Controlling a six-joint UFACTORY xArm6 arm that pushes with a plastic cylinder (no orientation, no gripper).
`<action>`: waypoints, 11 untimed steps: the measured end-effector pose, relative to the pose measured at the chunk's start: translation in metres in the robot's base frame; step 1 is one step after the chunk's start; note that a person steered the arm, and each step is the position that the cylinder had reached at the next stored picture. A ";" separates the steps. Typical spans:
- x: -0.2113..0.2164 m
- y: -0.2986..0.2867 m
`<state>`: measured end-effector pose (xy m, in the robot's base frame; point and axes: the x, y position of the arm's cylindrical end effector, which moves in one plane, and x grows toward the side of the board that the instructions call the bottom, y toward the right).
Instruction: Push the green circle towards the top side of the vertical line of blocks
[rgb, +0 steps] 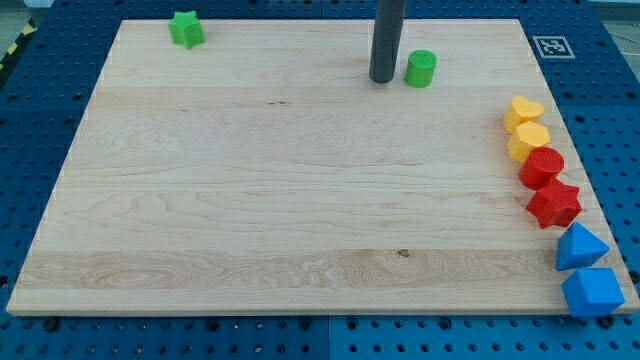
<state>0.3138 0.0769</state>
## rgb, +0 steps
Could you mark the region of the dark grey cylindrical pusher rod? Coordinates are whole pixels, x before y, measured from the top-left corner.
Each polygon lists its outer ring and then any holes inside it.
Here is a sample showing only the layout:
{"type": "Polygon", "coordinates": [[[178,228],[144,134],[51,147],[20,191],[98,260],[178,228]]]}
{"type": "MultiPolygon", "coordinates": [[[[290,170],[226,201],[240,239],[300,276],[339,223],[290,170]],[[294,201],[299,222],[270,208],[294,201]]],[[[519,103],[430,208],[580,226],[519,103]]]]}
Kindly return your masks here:
{"type": "Polygon", "coordinates": [[[407,0],[378,0],[369,64],[369,78],[388,83],[394,78],[407,0]]]}

